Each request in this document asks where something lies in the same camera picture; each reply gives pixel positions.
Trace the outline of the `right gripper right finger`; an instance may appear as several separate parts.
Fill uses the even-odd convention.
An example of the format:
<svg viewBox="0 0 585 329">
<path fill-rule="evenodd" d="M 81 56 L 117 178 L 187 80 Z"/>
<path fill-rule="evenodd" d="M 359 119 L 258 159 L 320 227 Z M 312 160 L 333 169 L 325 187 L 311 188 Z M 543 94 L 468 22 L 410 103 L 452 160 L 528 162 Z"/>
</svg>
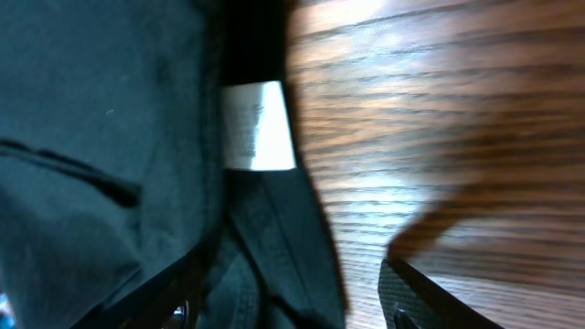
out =
<svg viewBox="0 0 585 329">
<path fill-rule="evenodd" d="M 383 260 L 378 296 L 388 329 L 502 329 L 403 260 Z"/>
</svg>

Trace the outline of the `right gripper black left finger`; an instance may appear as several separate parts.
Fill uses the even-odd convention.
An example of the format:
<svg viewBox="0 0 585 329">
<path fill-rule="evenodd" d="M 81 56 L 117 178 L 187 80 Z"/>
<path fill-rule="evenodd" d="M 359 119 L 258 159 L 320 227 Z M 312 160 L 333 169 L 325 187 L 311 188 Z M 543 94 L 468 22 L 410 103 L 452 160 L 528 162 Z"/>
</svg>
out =
<svg viewBox="0 0 585 329">
<path fill-rule="evenodd" d="M 163 328 L 179 306 L 186 307 L 182 326 L 193 328 L 214 258 L 215 240 L 203 240 L 114 306 L 90 312 L 73 329 Z"/>
</svg>

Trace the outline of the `black t-shirt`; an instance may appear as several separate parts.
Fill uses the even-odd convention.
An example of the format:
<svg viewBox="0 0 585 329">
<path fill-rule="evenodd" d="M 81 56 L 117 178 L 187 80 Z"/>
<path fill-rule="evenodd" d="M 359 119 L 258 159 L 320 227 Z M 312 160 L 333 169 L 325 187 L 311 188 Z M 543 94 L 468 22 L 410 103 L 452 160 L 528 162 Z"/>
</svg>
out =
<svg viewBox="0 0 585 329">
<path fill-rule="evenodd" d="M 1 4 L 1 292 L 73 328 L 215 240 L 193 328 L 341 328 L 285 1 Z"/>
</svg>

